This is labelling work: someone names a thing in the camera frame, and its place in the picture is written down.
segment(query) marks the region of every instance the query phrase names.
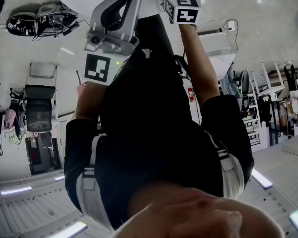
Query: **person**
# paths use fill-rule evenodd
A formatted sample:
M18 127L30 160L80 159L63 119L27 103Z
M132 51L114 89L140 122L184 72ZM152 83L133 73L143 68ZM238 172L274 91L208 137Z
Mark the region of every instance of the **person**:
M240 108L220 96L195 28L179 28L202 124L160 16L139 19L140 44L120 74L108 87L88 82L67 124L68 195L115 238L282 237L265 213L235 200L254 166ZM99 116L106 135L97 135Z

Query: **power outlet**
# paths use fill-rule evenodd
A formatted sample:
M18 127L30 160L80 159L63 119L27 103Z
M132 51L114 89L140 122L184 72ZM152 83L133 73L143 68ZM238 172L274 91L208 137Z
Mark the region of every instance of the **power outlet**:
M228 22L228 28L231 30L230 31L235 31L235 21L231 20Z

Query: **black sleeve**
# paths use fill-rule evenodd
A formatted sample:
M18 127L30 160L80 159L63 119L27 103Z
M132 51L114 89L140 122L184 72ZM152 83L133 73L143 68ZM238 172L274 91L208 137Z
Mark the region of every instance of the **black sleeve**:
M243 168L247 184L254 167L252 149L237 99L221 95L207 100L201 108L202 127L221 141Z
M91 145L95 136L97 136L97 126L90 120L75 119L66 126L65 187L71 201L80 211L76 180L89 165Z

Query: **floor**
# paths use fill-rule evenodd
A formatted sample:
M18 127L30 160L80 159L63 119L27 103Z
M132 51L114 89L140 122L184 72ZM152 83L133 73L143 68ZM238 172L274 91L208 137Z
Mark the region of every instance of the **floor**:
M16 7L47 1L50 0L5 0L0 25L5 24ZM238 21L238 53L234 61L236 71L259 70L261 61L276 60L283 63L293 60L298 64L298 0L205 0L200 25L225 17ZM162 18L174 45L181 40L178 27L169 23L165 13ZM205 24L200 31L219 27L220 24L214 21ZM68 36L43 38L33 42L32 38L13 36L0 28L2 107L9 105L10 87L23 88L30 62L39 60L59 64L59 113L73 110L77 100L75 88L78 85L75 56L61 51L60 48L64 47L78 54L84 47L87 29L87 24L82 22L81 26ZM236 31L227 35L234 49L232 52L236 52Z

